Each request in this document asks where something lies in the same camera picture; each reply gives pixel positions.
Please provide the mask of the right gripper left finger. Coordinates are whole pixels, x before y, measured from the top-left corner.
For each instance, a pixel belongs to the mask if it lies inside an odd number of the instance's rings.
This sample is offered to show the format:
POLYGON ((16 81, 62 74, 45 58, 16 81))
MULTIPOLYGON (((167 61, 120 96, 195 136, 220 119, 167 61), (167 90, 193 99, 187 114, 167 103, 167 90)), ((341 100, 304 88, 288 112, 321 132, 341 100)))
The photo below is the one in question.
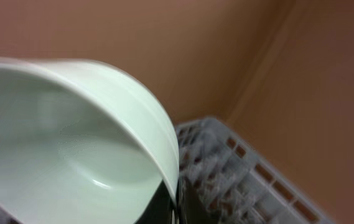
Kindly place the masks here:
POLYGON ((174 204, 165 183, 161 182, 136 224, 173 223, 175 223, 174 204))

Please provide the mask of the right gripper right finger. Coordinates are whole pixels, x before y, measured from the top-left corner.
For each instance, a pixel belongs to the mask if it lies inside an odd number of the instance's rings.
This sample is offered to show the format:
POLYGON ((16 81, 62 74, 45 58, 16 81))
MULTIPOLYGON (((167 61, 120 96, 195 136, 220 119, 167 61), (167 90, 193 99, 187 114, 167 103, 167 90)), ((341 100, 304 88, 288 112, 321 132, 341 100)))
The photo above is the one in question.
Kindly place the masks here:
POLYGON ((177 210, 181 224, 216 224, 206 211, 197 191, 188 179, 179 179, 177 210))

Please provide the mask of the teal green bowl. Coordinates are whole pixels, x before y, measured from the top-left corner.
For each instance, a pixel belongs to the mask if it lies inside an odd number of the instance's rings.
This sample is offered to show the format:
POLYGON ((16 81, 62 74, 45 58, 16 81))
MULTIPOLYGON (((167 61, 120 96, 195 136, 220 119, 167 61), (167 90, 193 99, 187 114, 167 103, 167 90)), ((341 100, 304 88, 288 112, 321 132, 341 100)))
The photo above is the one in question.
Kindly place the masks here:
POLYGON ((0 208, 19 223, 136 223, 179 147, 159 100, 107 63, 0 57, 0 208))

